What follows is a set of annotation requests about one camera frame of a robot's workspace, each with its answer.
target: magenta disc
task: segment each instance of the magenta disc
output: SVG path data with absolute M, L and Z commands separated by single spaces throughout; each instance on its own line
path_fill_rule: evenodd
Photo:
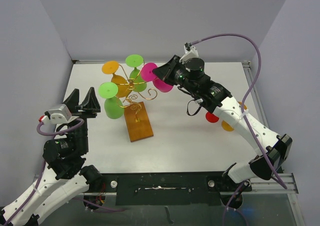
M 159 78 L 153 81 L 153 85 L 163 93 L 167 93 L 173 88 L 173 86 L 166 84 L 165 82 L 161 81 Z
M 150 82 L 155 80 L 157 76 L 152 72 L 152 70 L 156 69 L 157 65 L 153 62 L 146 63 L 143 68 L 141 69 L 141 78 L 146 81 Z

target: wooden base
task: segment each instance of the wooden base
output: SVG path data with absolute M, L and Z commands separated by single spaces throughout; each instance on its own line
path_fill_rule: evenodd
M 131 142 L 143 140 L 154 135 L 145 104 L 144 102 L 139 102 L 139 104 L 141 104 L 142 108 L 137 114 L 138 122 L 136 120 L 136 110 L 132 110 L 131 107 L 124 109 L 126 127 L 128 128 Z

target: bolt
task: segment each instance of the bolt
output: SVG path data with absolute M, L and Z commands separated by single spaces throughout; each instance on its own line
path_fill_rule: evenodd
M 111 188 L 116 188 L 117 186 L 118 186 L 118 183 L 117 183 L 117 181 L 111 181 L 111 183 L 110 183 L 110 185 L 111 185 Z
M 210 188 L 213 188 L 215 186 L 215 181 L 209 180 L 208 185 Z

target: red disc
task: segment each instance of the red disc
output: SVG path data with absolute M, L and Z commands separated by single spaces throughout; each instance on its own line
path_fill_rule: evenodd
M 219 121 L 219 118 L 217 116 L 215 116 L 213 113 L 207 112 L 205 114 L 205 118 L 206 120 L 208 120 L 208 122 L 210 123 L 216 123 Z

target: gray wall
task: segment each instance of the gray wall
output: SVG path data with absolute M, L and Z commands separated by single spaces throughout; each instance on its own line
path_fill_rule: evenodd
M 137 53 L 168 61 L 183 44 L 218 33 L 240 33 L 261 44 L 285 0 L 41 0 L 75 60 L 124 60 Z M 198 47 L 207 61 L 254 56 L 239 38 Z
M 71 59 L 40 0 L 0 0 L 0 206 L 31 185 L 38 118 L 64 95 Z
M 286 0 L 260 46 L 257 82 L 271 129 L 293 138 L 284 169 L 294 172 L 308 226 L 319 225 L 319 29 L 319 0 Z

